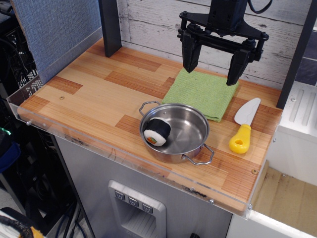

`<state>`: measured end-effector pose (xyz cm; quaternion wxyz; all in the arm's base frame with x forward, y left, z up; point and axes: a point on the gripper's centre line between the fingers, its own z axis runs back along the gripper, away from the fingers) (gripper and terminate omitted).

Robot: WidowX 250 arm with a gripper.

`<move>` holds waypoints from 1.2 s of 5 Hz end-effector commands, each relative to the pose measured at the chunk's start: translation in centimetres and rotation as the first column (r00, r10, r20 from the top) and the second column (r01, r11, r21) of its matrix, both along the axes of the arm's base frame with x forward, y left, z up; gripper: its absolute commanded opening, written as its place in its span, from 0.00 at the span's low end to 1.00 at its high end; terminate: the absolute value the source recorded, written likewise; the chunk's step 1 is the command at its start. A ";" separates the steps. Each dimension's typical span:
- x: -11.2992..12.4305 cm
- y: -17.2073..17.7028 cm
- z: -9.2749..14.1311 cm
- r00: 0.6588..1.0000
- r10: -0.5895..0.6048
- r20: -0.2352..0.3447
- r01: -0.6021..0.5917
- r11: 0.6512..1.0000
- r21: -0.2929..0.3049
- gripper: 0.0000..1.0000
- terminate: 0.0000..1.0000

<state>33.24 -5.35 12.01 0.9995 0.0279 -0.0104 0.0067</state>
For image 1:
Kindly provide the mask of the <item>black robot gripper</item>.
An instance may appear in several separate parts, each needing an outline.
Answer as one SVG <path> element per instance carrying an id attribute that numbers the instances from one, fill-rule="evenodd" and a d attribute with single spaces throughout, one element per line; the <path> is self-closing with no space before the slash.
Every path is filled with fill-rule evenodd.
<path id="1" fill-rule="evenodd" d="M 259 61 L 264 42 L 269 39 L 265 32 L 248 25 L 244 20 L 247 6 L 255 14 L 264 13 L 269 8 L 256 10 L 250 0 L 213 0 L 208 14 L 184 11 L 180 13 L 181 26 L 177 37 L 182 42 L 183 67 L 190 73 L 198 65 L 202 44 L 200 36 L 211 38 L 211 33 L 220 37 L 230 35 L 247 38 L 234 52 L 227 76 L 227 85 L 237 83 L 248 63 Z"/>

